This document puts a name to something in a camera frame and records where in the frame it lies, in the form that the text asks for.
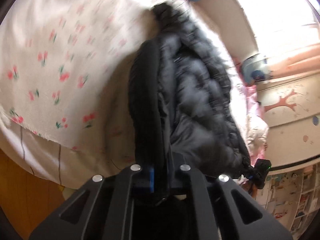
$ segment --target triangular cutout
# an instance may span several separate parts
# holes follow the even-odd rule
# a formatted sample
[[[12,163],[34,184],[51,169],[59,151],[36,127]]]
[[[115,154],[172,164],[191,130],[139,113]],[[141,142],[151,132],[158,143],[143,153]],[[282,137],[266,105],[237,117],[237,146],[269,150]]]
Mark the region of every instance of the triangular cutout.
[[[85,190],[80,194],[60,215],[60,218],[72,224],[78,223],[84,205],[90,195],[89,190]]]
[[[239,191],[231,191],[233,200],[236,203],[241,219],[245,225],[255,222],[262,218],[262,213],[253,206]]]

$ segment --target black puffer jacket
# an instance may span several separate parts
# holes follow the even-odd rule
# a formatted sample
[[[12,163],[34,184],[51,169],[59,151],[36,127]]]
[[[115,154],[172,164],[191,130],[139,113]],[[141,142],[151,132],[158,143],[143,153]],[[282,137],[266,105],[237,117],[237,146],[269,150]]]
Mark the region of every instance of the black puffer jacket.
[[[153,12],[160,33],[141,46],[129,82],[137,161],[164,165],[172,152],[204,174],[239,177],[250,156],[223,60],[188,16],[167,4]]]

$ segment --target bed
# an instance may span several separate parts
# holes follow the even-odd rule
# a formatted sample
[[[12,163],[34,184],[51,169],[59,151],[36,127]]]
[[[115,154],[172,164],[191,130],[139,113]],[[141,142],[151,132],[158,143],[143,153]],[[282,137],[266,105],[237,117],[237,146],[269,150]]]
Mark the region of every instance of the bed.
[[[201,8],[186,0],[16,0],[0,26],[0,148],[26,171],[74,189],[134,163],[128,75],[140,44],[157,32],[149,9],[164,1],[219,48],[246,141],[243,83]]]

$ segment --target window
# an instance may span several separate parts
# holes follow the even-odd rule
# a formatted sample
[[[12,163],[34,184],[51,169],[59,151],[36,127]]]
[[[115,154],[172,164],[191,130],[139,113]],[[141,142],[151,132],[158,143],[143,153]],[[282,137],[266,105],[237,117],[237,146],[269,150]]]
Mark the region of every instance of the window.
[[[267,57],[319,42],[319,23],[306,0],[238,0]]]

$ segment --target silver screw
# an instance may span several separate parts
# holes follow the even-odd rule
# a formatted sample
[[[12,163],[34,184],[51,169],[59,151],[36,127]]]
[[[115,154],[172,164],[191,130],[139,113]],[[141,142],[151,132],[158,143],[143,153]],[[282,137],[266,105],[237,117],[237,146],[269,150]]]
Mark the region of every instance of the silver screw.
[[[219,175],[219,180],[222,182],[227,182],[229,180],[229,176],[226,174]]]
[[[190,171],[191,167],[188,164],[182,164],[180,166],[180,170],[182,170],[182,171]]]
[[[132,171],[139,171],[141,170],[141,166],[139,164],[134,164],[134,165],[131,165],[130,169]]]
[[[92,180],[93,180],[94,182],[102,181],[102,179],[103,179],[103,177],[102,177],[100,174],[94,175],[94,176],[92,177]]]

